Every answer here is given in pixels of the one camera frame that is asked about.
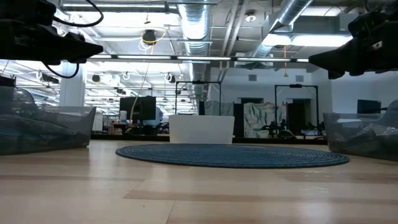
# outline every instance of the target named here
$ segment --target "light fixture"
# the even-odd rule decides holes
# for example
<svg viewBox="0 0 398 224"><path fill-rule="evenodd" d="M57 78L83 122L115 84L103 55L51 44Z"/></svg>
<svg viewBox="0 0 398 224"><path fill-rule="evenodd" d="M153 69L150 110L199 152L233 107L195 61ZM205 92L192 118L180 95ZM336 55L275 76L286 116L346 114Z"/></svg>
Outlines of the light fixture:
<svg viewBox="0 0 398 224"><path fill-rule="evenodd" d="M249 10L246 12L246 22L253 22L256 20L257 17L254 15L254 13L254 10Z"/></svg>
<svg viewBox="0 0 398 224"><path fill-rule="evenodd" d="M63 4L63 7L92 7L90 4ZM156 5L140 5L140 4L97 4L97 7L143 7L143 8L152 8L158 7Z"/></svg>
<svg viewBox="0 0 398 224"><path fill-rule="evenodd" d="M341 47L353 37L350 35L298 35L292 45L307 47Z"/></svg>
<svg viewBox="0 0 398 224"><path fill-rule="evenodd" d="M290 45L292 40L286 35L268 34L266 38L262 41L263 45Z"/></svg>
<svg viewBox="0 0 398 224"><path fill-rule="evenodd" d="M94 55L91 58L96 59L96 58L112 58L110 55Z"/></svg>
<svg viewBox="0 0 398 224"><path fill-rule="evenodd" d="M100 82L101 81L101 77L99 75L93 75L93 77L91 78L93 82Z"/></svg>
<svg viewBox="0 0 398 224"><path fill-rule="evenodd" d="M170 60L170 56L155 56L155 55L118 55L121 59L157 59L157 60Z"/></svg>
<svg viewBox="0 0 398 224"><path fill-rule="evenodd" d="M240 62L290 62L289 58L237 58Z"/></svg>
<svg viewBox="0 0 398 224"><path fill-rule="evenodd" d="M175 83L175 77L174 77L174 75L170 74L170 72L167 73L167 74L164 76L164 80L167 81L167 82L169 82L169 83L171 83L171 84Z"/></svg>
<svg viewBox="0 0 398 224"><path fill-rule="evenodd" d="M43 75L42 75L41 71L36 72L36 78L37 79L41 79L42 77L43 77Z"/></svg>
<svg viewBox="0 0 398 224"><path fill-rule="evenodd" d="M123 74L123 79L124 79L124 80L129 80L129 79L130 79L130 74L129 74L129 72L126 72L125 74Z"/></svg>
<svg viewBox="0 0 398 224"><path fill-rule="evenodd" d="M300 62L300 63L309 63L308 59L297 59L297 62Z"/></svg>
<svg viewBox="0 0 398 224"><path fill-rule="evenodd" d="M178 60L231 60L230 57L196 57L196 56L178 56Z"/></svg>

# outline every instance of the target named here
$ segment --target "blue rug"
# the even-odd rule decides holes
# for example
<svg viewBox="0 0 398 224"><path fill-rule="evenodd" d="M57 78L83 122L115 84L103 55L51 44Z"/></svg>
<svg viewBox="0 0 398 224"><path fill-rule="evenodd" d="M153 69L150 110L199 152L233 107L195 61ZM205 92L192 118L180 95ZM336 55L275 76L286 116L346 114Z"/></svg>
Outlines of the blue rug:
<svg viewBox="0 0 398 224"><path fill-rule="evenodd" d="M205 167L301 168L344 164L348 157L332 152L275 146L151 144L126 146L119 156L143 161Z"/></svg>

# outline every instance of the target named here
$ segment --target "computer monitor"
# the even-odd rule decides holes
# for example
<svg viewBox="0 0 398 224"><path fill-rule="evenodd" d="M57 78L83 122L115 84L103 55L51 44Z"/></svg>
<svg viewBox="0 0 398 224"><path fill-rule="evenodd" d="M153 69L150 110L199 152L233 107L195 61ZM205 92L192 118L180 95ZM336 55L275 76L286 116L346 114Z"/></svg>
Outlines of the computer monitor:
<svg viewBox="0 0 398 224"><path fill-rule="evenodd" d="M376 100L358 100L357 114L380 113L381 102Z"/></svg>
<svg viewBox="0 0 398 224"><path fill-rule="evenodd" d="M136 100L135 97L120 98L120 111L127 111L127 119L130 119L131 108ZM133 120L154 120L156 119L156 97L139 97L133 114Z"/></svg>

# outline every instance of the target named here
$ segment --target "ventilation duct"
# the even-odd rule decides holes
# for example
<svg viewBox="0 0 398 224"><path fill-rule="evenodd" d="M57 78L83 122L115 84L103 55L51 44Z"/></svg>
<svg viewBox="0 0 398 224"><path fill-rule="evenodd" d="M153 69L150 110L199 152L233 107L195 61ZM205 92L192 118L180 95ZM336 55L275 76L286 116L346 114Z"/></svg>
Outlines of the ventilation duct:
<svg viewBox="0 0 398 224"><path fill-rule="evenodd" d="M181 26L183 38L197 40L197 42L186 42L185 51L189 56L206 56L209 54L209 44L200 42L208 38L210 6L202 4L178 5L181 15ZM210 65L207 63L190 63L190 78L193 81L209 81ZM206 100L208 85L193 85L195 99Z"/></svg>
<svg viewBox="0 0 398 224"><path fill-rule="evenodd" d="M313 0L284 0L280 10L275 15L267 16L264 21L263 33L266 37L261 44L250 55L251 57L265 57L274 47L273 45L263 44L267 42L267 35L270 31L279 29L283 26L292 26L293 23L299 18L301 13L307 8ZM254 69L262 67L259 63L249 63L243 65L244 68Z"/></svg>

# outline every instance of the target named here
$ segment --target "fluorescent light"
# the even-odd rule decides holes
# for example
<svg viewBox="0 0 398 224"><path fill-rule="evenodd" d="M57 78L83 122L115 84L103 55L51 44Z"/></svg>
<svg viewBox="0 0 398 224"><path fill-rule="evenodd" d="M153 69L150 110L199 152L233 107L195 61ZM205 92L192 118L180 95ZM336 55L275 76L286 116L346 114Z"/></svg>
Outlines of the fluorescent light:
<svg viewBox="0 0 398 224"><path fill-rule="evenodd" d="M162 59L169 60L170 56L153 56L153 55L118 55L121 59Z"/></svg>
<svg viewBox="0 0 398 224"><path fill-rule="evenodd" d="M297 62L309 63L308 59L297 59Z"/></svg>
<svg viewBox="0 0 398 224"><path fill-rule="evenodd" d="M290 62L289 58L237 58L241 62Z"/></svg>
<svg viewBox="0 0 398 224"><path fill-rule="evenodd" d="M94 55L91 58L112 58L110 55Z"/></svg>
<svg viewBox="0 0 398 224"><path fill-rule="evenodd" d="M96 106L96 107L99 107L99 108L115 108L116 106L113 106L113 105L92 105L92 106Z"/></svg>
<svg viewBox="0 0 398 224"><path fill-rule="evenodd" d="M347 35L298 35L292 45L307 47L340 47L353 37Z"/></svg>
<svg viewBox="0 0 398 224"><path fill-rule="evenodd" d="M63 7L92 7L90 4L63 4ZM146 5L146 4L97 4L97 7L143 7L151 8L158 7L156 5Z"/></svg>
<svg viewBox="0 0 398 224"><path fill-rule="evenodd" d="M292 40L286 35L268 34L267 37L262 41L263 45L290 45Z"/></svg>
<svg viewBox="0 0 398 224"><path fill-rule="evenodd" d="M179 60L231 60L230 57L195 57L195 56L178 56Z"/></svg>

